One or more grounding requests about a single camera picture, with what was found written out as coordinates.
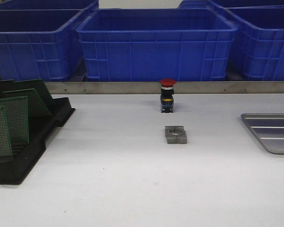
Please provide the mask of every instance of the metal strip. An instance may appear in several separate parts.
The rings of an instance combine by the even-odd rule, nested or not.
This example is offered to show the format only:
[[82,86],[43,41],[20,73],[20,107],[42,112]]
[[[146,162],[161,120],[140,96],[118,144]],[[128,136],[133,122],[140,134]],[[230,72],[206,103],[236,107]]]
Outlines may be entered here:
[[[46,82],[51,94],[160,94],[159,82]],[[284,93],[284,81],[178,82],[175,94]]]

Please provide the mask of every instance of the white work surface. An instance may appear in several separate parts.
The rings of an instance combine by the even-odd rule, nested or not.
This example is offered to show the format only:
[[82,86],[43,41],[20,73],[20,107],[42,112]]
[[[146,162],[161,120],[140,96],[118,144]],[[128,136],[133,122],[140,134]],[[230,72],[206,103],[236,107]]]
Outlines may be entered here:
[[[279,95],[70,95],[76,108],[19,186],[0,185],[0,227],[284,227],[284,155],[243,113]],[[188,143],[167,144],[184,125]]]

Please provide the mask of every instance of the gray metal block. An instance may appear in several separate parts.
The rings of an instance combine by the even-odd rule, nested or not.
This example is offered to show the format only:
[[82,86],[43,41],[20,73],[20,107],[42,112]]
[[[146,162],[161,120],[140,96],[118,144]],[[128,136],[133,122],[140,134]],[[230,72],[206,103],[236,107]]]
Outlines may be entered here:
[[165,126],[165,137],[167,143],[169,144],[187,143],[187,136],[184,130],[184,126]]

